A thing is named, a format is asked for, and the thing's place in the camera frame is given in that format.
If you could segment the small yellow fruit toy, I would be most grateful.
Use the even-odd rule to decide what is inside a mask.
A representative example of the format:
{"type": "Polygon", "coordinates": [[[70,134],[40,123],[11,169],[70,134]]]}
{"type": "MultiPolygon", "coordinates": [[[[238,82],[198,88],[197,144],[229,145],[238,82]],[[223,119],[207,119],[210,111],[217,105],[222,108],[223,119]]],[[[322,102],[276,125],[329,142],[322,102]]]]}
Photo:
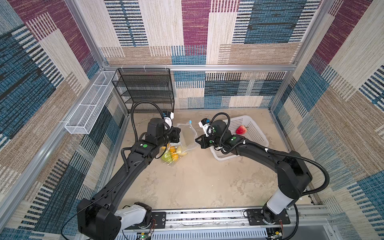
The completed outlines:
{"type": "Polygon", "coordinates": [[[171,158],[173,162],[176,162],[179,160],[179,155],[177,153],[171,153],[171,158]]]}

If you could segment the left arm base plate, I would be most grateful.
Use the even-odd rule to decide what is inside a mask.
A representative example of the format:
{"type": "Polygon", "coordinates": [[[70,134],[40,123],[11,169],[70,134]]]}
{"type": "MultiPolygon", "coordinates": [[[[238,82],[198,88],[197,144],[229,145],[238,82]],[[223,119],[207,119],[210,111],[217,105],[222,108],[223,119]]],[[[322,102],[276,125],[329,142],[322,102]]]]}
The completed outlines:
{"type": "Polygon", "coordinates": [[[164,229],[166,225],[166,212],[152,212],[150,217],[145,217],[142,223],[125,228],[125,230],[164,229]]]}

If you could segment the clear zip top bag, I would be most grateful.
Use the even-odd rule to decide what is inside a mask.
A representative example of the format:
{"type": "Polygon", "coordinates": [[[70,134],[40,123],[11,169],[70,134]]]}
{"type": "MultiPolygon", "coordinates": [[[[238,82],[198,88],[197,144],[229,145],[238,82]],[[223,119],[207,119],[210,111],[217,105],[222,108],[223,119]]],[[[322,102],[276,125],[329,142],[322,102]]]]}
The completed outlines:
{"type": "MultiPolygon", "coordinates": [[[[177,144],[174,144],[174,143],[169,143],[167,144],[166,147],[162,147],[161,148],[161,154],[164,154],[165,152],[170,152],[170,147],[177,147],[177,146],[182,146],[184,148],[184,150],[187,151],[187,153],[189,153],[191,150],[195,149],[198,144],[195,142],[195,139],[198,137],[197,135],[197,132],[196,130],[193,128],[193,125],[192,125],[192,121],[189,120],[187,123],[185,124],[177,124],[177,128],[180,128],[181,129],[181,133],[180,133],[180,142],[177,143],[177,144]]],[[[176,164],[178,161],[176,162],[171,162],[170,164],[167,164],[167,165],[174,165],[176,164]]]]}

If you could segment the white plastic basket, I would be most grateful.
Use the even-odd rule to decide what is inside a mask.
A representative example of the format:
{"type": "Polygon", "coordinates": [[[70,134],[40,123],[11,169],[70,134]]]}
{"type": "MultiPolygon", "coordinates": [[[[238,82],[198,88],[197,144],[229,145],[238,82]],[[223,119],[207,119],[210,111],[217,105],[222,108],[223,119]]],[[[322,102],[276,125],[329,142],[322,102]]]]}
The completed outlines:
{"type": "MultiPolygon", "coordinates": [[[[268,147],[269,141],[267,140],[267,137],[263,133],[263,131],[260,129],[260,127],[256,124],[256,122],[247,115],[239,116],[235,118],[231,118],[231,122],[229,125],[229,131],[235,135],[237,134],[237,130],[243,126],[247,131],[242,131],[242,134],[238,134],[244,138],[247,138],[248,140],[255,142],[259,145],[268,147]]],[[[229,153],[227,155],[223,155],[220,151],[216,151],[213,147],[210,148],[214,158],[218,161],[225,161],[232,158],[236,158],[237,156],[229,153]]]]}

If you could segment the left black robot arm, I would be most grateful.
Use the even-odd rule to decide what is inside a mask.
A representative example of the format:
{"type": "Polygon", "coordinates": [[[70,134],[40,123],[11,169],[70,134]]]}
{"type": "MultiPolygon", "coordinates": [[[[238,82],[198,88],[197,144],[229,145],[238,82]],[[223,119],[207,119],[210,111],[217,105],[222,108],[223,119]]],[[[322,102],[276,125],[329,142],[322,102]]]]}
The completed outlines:
{"type": "Polygon", "coordinates": [[[155,103],[150,103],[161,115],[148,123],[145,138],[134,131],[135,143],[122,148],[123,166],[109,182],[90,200],[82,199],[77,206],[78,231],[93,240],[114,240],[119,233],[132,225],[148,226],[151,207],[135,203],[118,210],[123,197],[140,173],[157,157],[162,147],[180,140],[179,128],[166,122],[166,114],[155,103]]]}

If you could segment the green apple toy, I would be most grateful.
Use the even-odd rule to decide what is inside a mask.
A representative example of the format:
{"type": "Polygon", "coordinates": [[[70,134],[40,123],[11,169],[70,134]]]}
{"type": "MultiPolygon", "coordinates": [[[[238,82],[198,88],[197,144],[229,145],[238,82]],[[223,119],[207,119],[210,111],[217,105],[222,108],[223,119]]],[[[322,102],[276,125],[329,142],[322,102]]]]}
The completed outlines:
{"type": "Polygon", "coordinates": [[[173,161],[172,154],[170,152],[165,152],[162,156],[161,159],[167,163],[170,164],[173,161]]]}

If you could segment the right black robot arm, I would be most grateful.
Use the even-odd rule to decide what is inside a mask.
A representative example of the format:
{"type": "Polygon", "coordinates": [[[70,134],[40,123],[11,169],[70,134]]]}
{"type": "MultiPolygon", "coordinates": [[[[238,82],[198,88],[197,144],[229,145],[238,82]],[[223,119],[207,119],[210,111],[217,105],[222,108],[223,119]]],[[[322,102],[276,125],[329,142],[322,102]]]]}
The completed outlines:
{"type": "Polygon", "coordinates": [[[278,189],[265,203],[261,210],[263,221],[273,225],[279,215],[288,207],[293,206],[300,197],[323,191],[330,183],[327,170],[319,163],[302,157],[299,153],[276,151],[253,142],[241,135],[234,135],[229,130],[231,120],[202,119],[199,123],[204,134],[195,141],[202,149],[215,148],[224,155],[233,154],[254,160],[277,174],[278,189]],[[324,175],[324,183],[314,189],[307,190],[313,176],[307,167],[311,164],[324,175]]]}

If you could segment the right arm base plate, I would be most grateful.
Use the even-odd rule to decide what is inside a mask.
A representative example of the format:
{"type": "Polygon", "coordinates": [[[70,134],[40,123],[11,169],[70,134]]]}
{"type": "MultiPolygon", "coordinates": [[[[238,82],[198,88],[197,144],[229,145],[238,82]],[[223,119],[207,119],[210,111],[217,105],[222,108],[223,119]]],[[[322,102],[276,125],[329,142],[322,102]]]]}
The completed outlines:
{"type": "Polygon", "coordinates": [[[250,226],[289,225],[291,223],[286,209],[278,215],[267,209],[248,209],[243,212],[243,215],[249,221],[250,226]]]}

